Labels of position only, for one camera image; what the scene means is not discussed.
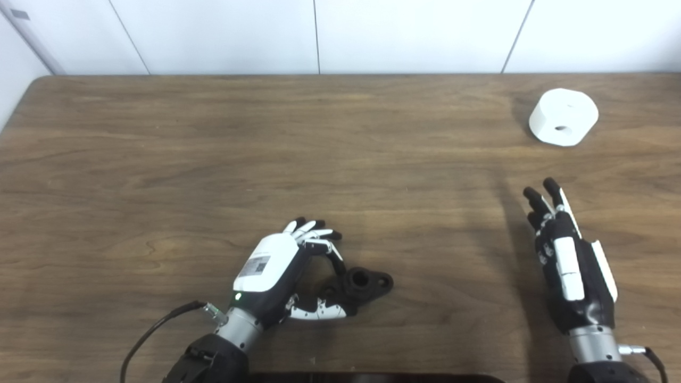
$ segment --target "black fingertip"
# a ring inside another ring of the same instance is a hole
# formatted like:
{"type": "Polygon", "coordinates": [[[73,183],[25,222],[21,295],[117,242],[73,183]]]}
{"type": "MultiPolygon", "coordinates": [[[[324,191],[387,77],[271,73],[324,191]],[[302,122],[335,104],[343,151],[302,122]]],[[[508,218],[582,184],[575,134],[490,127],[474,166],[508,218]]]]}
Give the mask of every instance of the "black fingertip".
{"type": "Polygon", "coordinates": [[[560,185],[552,177],[544,180],[544,189],[549,193],[553,199],[554,206],[563,204],[563,197],[560,195],[560,185]]]}
{"type": "Polygon", "coordinates": [[[311,230],[321,229],[326,225],[326,221],[323,219],[315,220],[315,226],[311,230]]]}
{"type": "Polygon", "coordinates": [[[539,195],[539,192],[533,187],[528,186],[522,190],[522,195],[529,200],[539,195]]]}
{"type": "Polygon", "coordinates": [[[305,224],[305,222],[307,222],[305,220],[305,217],[298,217],[298,218],[294,219],[294,221],[296,221],[296,229],[299,228],[300,226],[303,226],[305,224]]]}
{"type": "Polygon", "coordinates": [[[332,239],[334,241],[339,241],[339,240],[343,239],[343,235],[334,230],[334,231],[331,232],[331,234],[327,234],[327,235],[323,236],[322,238],[332,239]]]}
{"type": "Polygon", "coordinates": [[[530,225],[532,225],[532,227],[535,230],[541,229],[541,221],[543,220],[543,218],[540,217],[539,214],[537,214],[536,212],[534,212],[534,211],[530,212],[527,215],[527,220],[530,222],[530,225]]]}

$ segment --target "wood grain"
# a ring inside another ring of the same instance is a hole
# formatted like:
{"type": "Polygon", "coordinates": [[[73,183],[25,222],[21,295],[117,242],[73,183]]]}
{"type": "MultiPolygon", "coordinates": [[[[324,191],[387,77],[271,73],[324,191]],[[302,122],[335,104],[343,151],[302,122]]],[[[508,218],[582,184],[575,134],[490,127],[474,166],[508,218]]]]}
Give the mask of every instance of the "wood grain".
{"type": "MultiPolygon", "coordinates": [[[[0,135],[0,380],[114,381],[157,318],[224,307],[258,240],[305,215],[396,287],[344,322],[268,332],[252,371],[565,381],[521,195],[546,176],[604,244],[618,340],[681,380],[680,97],[677,74],[39,79],[0,135]],[[601,111],[577,147],[526,128],[556,87],[601,111]]],[[[129,381],[160,381],[211,330],[169,323],[129,381]]]]}

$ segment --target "robotic hand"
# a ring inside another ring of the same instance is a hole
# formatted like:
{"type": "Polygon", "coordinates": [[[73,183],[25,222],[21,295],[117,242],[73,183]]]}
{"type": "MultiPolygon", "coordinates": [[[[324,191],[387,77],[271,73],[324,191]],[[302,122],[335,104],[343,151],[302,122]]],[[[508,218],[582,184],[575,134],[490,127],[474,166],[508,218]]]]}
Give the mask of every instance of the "robotic hand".
{"type": "Polygon", "coordinates": [[[388,274],[360,267],[347,271],[332,242],[340,240],[341,234],[323,227],[324,221],[307,222],[301,217],[290,222],[283,232],[263,238],[234,280],[227,313],[198,301],[171,311],[128,354],[121,368],[121,383],[125,382],[127,364],[142,342],[165,321],[182,313],[203,309],[218,327],[189,345],[163,383],[241,382],[248,375],[247,352],[268,328],[286,318],[327,320],[354,316],[360,305],[392,289],[388,274]],[[296,284],[315,256],[327,257],[335,276],[323,285],[318,297],[301,299],[296,294],[296,284]]]}
{"type": "Polygon", "coordinates": [[[650,348],[615,342],[612,329],[618,293],[601,243],[582,238],[558,183],[547,178],[543,185],[553,206],[531,187],[523,194],[533,210],[527,218],[535,229],[535,249],[548,283],[549,314],[569,337],[575,357],[568,381],[647,382],[622,362],[622,355],[645,354],[660,369],[666,383],[664,366],[650,348]]]}

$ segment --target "white cylindrical object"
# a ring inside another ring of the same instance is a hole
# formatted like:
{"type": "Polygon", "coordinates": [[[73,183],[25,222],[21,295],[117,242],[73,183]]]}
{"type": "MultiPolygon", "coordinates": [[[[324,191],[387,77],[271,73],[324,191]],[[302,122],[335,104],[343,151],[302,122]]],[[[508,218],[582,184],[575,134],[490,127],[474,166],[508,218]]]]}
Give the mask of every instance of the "white cylindrical object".
{"type": "Polygon", "coordinates": [[[598,120],[598,108],[586,94],[569,89],[544,93],[530,116],[532,133],[561,147],[579,144],[598,120]]]}

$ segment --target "qr code label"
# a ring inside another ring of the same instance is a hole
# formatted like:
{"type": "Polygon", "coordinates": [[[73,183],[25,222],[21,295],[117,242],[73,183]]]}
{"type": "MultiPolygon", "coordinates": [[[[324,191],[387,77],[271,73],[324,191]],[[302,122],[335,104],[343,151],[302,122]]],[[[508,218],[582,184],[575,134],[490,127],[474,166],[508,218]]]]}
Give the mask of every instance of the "qr code label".
{"type": "Polygon", "coordinates": [[[265,271],[265,266],[267,266],[267,262],[269,262],[270,257],[256,257],[256,258],[251,258],[246,261],[246,264],[244,265],[244,268],[241,269],[241,273],[239,273],[239,277],[250,277],[252,275],[261,275],[263,271],[265,271]]]}

